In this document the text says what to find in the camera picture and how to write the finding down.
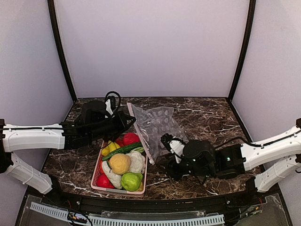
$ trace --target clear plastic bag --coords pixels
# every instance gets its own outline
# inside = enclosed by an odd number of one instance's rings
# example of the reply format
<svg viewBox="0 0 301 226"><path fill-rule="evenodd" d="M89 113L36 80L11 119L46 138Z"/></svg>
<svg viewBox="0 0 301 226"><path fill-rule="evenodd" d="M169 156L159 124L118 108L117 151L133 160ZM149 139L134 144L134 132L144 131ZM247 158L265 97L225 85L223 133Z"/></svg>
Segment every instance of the clear plastic bag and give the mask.
<svg viewBox="0 0 301 226"><path fill-rule="evenodd" d="M137 120L134 127L151 164L155 164L159 156L168 153L161 143L161 136L164 134L169 133L188 142L183 130L172 118L174 108L163 106L144 110L132 103L128 103L127 106L130 115Z"/></svg>

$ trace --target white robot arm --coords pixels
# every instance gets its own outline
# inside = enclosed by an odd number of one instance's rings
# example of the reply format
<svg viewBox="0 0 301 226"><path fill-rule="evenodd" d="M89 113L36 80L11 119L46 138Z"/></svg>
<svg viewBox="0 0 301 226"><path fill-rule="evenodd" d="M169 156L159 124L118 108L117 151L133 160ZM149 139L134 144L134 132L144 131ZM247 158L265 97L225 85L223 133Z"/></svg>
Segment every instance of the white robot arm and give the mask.
<svg viewBox="0 0 301 226"><path fill-rule="evenodd" d="M253 178L255 191L264 193L301 167L300 124L301 119L298 119L296 126L275 137L255 143L245 141L244 144L219 150L216 149L221 145L214 148L209 141L191 140L186 144L165 134L161 142L175 155L175 160L170 161L166 172L174 179L180 179L183 174L229 179L264 163L280 159Z"/></svg>
<svg viewBox="0 0 301 226"><path fill-rule="evenodd" d="M115 106L114 93L119 97ZM41 173L21 160L14 151L21 149L54 148L76 149L90 145L93 140L114 140L128 130L135 118L118 111L120 95L107 94L105 102L90 101L82 107L74 122L47 126L14 126L0 119L0 173L5 173L27 184L42 194L59 186L55 177Z"/></svg>

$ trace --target white cauliflower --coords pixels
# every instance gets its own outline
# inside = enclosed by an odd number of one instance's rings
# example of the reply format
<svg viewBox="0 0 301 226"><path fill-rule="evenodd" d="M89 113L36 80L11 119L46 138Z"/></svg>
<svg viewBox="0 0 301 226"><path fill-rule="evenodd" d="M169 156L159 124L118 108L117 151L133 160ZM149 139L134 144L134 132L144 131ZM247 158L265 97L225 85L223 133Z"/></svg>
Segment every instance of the white cauliflower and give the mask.
<svg viewBox="0 0 301 226"><path fill-rule="evenodd" d="M131 173L144 173L145 171L145 157L137 151L128 153L128 156L131 157L131 166L129 172Z"/></svg>
<svg viewBox="0 0 301 226"><path fill-rule="evenodd" d="M110 180L110 182L113 184L113 186L117 189L121 189L122 188L122 186L121 186L121 177L122 176L118 175L116 173L113 173L112 170L109 168L107 161L102 162L102 169L103 169L105 175Z"/></svg>

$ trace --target gray wall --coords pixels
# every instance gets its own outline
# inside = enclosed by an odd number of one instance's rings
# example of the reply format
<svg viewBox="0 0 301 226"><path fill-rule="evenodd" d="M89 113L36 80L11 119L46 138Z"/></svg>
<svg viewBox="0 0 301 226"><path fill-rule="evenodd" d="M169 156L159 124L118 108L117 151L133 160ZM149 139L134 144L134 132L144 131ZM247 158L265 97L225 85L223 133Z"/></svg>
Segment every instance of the gray wall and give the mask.
<svg viewBox="0 0 301 226"><path fill-rule="evenodd" d="M282 133L301 118L300 85L300 1L257 1L233 102L254 141ZM295 226L300 225L300 179L292 174L279 183Z"/></svg>
<svg viewBox="0 0 301 226"><path fill-rule="evenodd" d="M56 1L78 97L227 96L248 2Z"/></svg>
<svg viewBox="0 0 301 226"><path fill-rule="evenodd" d="M46 0L0 3L0 118L15 125L64 119L72 101L63 78ZM41 169L47 150L16 152ZM15 225L26 186L0 175L0 225Z"/></svg>

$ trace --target marble table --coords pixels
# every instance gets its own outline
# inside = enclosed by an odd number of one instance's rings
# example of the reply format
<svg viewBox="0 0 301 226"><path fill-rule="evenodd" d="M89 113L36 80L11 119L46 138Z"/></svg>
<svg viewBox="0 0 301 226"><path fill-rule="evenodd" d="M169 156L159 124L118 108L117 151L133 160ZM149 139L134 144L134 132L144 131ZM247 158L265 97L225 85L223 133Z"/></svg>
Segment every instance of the marble table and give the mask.
<svg viewBox="0 0 301 226"><path fill-rule="evenodd" d="M83 103L101 98L79 99L68 114L67 121L73 121L81 112ZM178 122L189 139L208 139L213 145L233 137L244 137L225 98L205 97L131 97L123 98L121 110L128 113L127 102L143 109L158 106L174 108L173 118ZM171 156L161 156L156 165L148 165L146 191L144 197L127 197L102 194L91 188L90 183L102 141L95 141L91 146L75 150L51 150L46 160L44 173L58 178L65 192L107 197L116 199L174 200L230 194L243 191L245 182L252 176L261 173L260 167L230 180L210 178L204 186L192 176L184 176L180 181L170 179L161 170L160 165Z"/></svg>

